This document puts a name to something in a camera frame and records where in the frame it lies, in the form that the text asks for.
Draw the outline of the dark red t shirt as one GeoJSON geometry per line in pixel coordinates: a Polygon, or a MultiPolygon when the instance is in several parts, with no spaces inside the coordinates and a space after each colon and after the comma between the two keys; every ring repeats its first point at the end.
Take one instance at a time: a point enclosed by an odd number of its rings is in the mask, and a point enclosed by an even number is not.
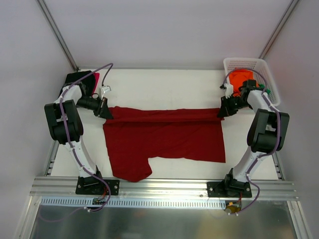
{"type": "Polygon", "coordinates": [[[113,176],[138,182],[150,158],[226,161],[219,109],[138,110],[113,107],[103,124],[113,176]]]}

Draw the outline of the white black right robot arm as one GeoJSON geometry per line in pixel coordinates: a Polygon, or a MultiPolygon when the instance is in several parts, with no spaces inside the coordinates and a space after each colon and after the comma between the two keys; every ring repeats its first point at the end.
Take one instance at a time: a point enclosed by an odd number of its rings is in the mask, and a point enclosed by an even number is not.
{"type": "Polygon", "coordinates": [[[247,134],[248,148],[245,154],[213,188],[214,192],[224,193],[228,197],[250,192],[250,174],[265,157],[282,149],[290,121],[289,114],[279,111],[255,80],[244,81],[239,90],[238,96],[221,98],[221,108],[217,115],[219,118],[229,117],[242,108],[250,108],[255,113],[247,134]]]}

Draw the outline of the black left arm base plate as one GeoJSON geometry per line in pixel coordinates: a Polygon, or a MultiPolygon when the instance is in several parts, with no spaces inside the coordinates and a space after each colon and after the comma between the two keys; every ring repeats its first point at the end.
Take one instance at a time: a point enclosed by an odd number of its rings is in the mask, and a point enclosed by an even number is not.
{"type": "Polygon", "coordinates": [[[105,183],[93,177],[78,177],[75,194],[77,195],[98,195],[102,196],[104,192],[106,195],[111,193],[112,196],[119,194],[120,181],[111,179],[104,179],[105,183]]]}

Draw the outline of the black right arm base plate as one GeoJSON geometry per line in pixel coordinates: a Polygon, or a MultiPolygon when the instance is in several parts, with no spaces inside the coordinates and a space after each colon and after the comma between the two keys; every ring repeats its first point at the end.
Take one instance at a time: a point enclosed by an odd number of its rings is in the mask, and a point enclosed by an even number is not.
{"type": "Polygon", "coordinates": [[[235,185],[227,184],[224,181],[221,182],[208,182],[207,193],[209,197],[220,197],[220,198],[252,198],[252,191],[250,184],[246,183],[235,183],[235,185]]]}

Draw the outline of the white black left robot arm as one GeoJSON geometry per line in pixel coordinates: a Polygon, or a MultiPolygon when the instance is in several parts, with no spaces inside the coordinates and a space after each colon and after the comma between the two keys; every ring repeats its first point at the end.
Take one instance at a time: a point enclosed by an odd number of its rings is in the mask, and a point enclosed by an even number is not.
{"type": "Polygon", "coordinates": [[[91,110],[98,118],[113,119],[108,99],[92,97],[82,84],[65,84],[58,99],[46,104],[44,111],[52,139],[68,150],[77,165],[79,188],[87,188],[92,194],[99,194],[104,189],[104,182],[84,144],[84,127],[78,113],[79,107],[91,110]]]}

